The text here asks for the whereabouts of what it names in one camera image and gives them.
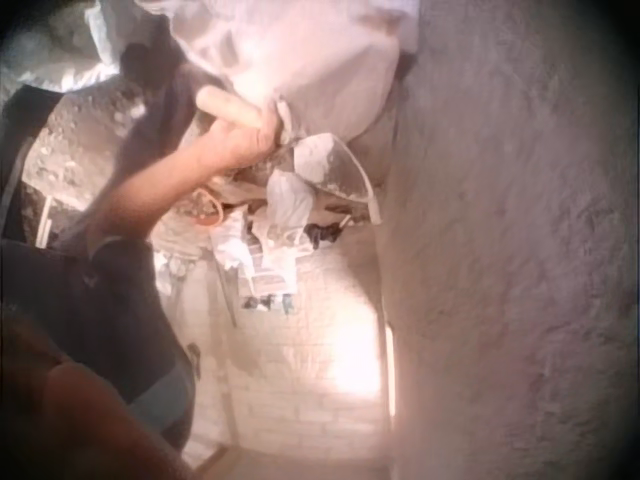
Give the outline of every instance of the dark shirt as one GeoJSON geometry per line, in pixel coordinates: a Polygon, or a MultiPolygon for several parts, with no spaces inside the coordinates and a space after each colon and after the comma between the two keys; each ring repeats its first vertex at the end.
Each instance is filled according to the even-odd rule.
{"type": "Polygon", "coordinates": [[[195,381],[162,310],[149,245],[115,239],[88,260],[2,240],[1,259],[2,308],[16,307],[181,450],[191,430],[195,381]]]}

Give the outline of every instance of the sleeve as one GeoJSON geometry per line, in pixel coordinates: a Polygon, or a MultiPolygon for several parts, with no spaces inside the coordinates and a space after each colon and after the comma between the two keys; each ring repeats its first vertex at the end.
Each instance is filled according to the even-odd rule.
{"type": "Polygon", "coordinates": [[[110,282],[154,285],[153,249],[142,240],[109,237],[90,258],[94,271],[110,282]]]}

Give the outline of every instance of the orange wire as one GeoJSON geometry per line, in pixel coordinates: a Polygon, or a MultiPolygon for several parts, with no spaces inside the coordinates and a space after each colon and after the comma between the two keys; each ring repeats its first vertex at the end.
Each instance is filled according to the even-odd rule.
{"type": "Polygon", "coordinates": [[[222,206],[222,203],[220,202],[220,200],[218,200],[216,197],[214,197],[207,189],[205,188],[197,188],[196,192],[202,192],[204,193],[207,197],[209,197],[209,200],[211,200],[211,202],[215,205],[216,210],[218,211],[217,214],[213,214],[213,215],[209,215],[208,217],[204,217],[204,218],[196,218],[196,223],[198,225],[201,225],[203,227],[209,227],[209,228],[215,228],[218,225],[220,225],[223,220],[224,220],[224,207],[222,206]]]}

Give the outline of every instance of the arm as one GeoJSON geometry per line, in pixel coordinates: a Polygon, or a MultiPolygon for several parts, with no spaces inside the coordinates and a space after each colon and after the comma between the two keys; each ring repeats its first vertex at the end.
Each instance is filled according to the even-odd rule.
{"type": "Polygon", "coordinates": [[[189,147],[125,180],[105,197],[89,224],[89,253],[111,236],[147,238],[175,202],[210,177],[266,158],[275,147],[279,123],[272,103],[263,110],[260,130],[218,120],[189,147]]]}

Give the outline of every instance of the debris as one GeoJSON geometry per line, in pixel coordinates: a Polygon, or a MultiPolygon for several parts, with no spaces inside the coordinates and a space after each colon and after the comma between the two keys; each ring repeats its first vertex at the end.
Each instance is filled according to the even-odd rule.
{"type": "Polygon", "coordinates": [[[317,250],[320,247],[321,241],[335,243],[342,234],[342,228],[340,228],[339,223],[332,223],[326,227],[310,223],[304,227],[304,233],[309,237],[313,249],[317,250]]]}

